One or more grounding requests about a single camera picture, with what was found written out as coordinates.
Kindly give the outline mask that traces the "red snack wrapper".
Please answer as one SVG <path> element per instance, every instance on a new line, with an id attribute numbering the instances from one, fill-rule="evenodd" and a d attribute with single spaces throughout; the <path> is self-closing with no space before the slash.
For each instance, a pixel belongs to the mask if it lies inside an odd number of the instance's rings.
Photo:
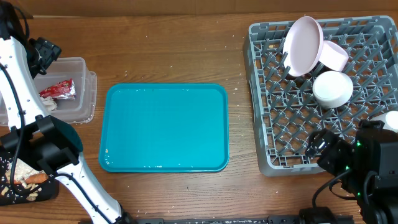
<path id="1" fill-rule="evenodd" d="M 39 92 L 42 98 L 51 97 L 56 100 L 74 100 L 76 97 L 75 83 L 71 78 L 58 82 Z"/>

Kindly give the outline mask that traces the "white napkin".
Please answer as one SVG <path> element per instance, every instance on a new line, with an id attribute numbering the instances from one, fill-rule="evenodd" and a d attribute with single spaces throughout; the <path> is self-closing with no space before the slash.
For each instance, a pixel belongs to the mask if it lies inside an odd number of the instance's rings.
<path id="1" fill-rule="evenodd" d="M 48 111 L 55 111 L 57 109 L 57 103 L 51 96 L 46 98 L 40 97 L 40 99 Z"/>

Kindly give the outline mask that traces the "small white cup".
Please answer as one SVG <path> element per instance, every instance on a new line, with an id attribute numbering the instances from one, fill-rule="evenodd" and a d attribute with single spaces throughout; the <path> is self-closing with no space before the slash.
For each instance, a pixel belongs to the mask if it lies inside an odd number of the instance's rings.
<path id="1" fill-rule="evenodd" d="M 397 132 L 398 130 L 398 111 L 389 111 L 379 116 L 373 117 L 371 121 L 382 121 L 383 129 Z"/>

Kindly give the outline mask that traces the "pink plate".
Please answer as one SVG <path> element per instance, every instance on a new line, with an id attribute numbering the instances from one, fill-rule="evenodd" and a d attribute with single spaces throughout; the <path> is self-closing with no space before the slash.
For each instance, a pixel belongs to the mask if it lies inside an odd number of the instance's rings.
<path id="1" fill-rule="evenodd" d="M 310 72 L 318 63 L 323 48 L 323 31 L 310 16 L 296 20 L 289 29 L 283 53 L 287 53 L 284 67 L 290 67 L 289 75 L 300 77 Z"/>

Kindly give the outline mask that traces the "food scraps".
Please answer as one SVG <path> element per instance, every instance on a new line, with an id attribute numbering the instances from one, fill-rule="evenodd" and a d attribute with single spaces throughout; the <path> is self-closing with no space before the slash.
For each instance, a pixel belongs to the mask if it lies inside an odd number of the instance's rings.
<path id="1" fill-rule="evenodd" d="M 14 174 L 14 181 L 15 180 L 26 179 L 26 178 L 28 178 L 31 175 L 39 174 L 39 173 L 44 173 L 45 174 L 44 171 L 37 171 L 37 170 L 31 168 L 25 162 L 23 162 L 20 159 L 18 159 L 17 160 L 17 164 L 16 164 L 15 174 Z M 10 183 L 10 180 L 11 180 L 11 172 L 9 174 L 9 183 Z M 14 187 L 18 191 L 25 191 L 26 190 L 26 191 L 30 192 L 31 190 L 33 190 L 34 188 L 36 188 L 39 185 L 40 184 L 26 184 L 26 183 L 23 182 L 21 185 L 14 184 Z"/>

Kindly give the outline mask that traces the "orange carrot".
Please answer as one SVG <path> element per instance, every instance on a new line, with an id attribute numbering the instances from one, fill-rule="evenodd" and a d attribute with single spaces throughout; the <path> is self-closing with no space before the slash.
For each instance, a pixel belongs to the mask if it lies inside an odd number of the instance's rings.
<path id="1" fill-rule="evenodd" d="M 14 184 L 21 185 L 23 182 L 26 184 L 41 184 L 48 179 L 48 175 L 44 173 L 34 174 L 26 179 L 15 180 Z"/>

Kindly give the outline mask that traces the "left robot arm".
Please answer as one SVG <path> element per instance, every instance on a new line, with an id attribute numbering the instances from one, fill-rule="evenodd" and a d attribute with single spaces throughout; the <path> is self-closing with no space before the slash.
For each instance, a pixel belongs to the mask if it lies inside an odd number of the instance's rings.
<path id="1" fill-rule="evenodd" d="M 63 184 L 89 214 L 93 223 L 134 223 L 134 219 L 98 182 L 83 155 L 76 130 L 50 115 L 40 99 L 34 78 L 45 75 L 61 49 L 43 38 L 31 39 L 23 13 L 1 2 L 1 96 L 10 132 L 1 149 Z"/>

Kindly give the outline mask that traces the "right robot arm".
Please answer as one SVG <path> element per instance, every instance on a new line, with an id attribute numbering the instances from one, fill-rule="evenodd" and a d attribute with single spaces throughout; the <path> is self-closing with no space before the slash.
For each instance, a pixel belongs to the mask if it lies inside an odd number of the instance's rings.
<path id="1" fill-rule="evenodd" d="M 384 129 L 383 121 L 359 122 L 354 143 L 348 143 L 329 129 L 308 137 L 305 154 L 318 156 L 317 164 L 333 175 L 312 197 L 312 207 L 299 212 L 300 223 L 353 223 L 353 217 L 339 217 L 317 205 L 317 197 L 335 184 L 349 192 L 365 223 L 397 224 L 397 133 Z"/>

